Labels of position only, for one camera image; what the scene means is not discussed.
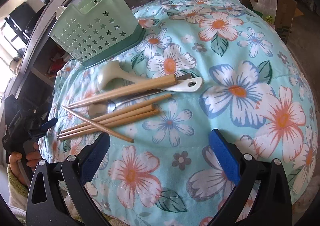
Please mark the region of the person's left hand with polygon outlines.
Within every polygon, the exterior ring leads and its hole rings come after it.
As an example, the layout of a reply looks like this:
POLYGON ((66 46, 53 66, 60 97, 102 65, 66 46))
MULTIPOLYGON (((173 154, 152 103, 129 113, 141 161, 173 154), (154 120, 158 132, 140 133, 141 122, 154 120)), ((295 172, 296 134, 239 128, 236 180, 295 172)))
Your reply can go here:
POLYGON ((31 179, 27 175, 27 170, 35 171, 38 162, 42 160, 39 151, 39 145, 33 142, 33 151, 29 152, 26 156, 19 152, 12 152, 9 157, 9 165, 11 172, 17 180, 24 186, 29 187, 31 179))

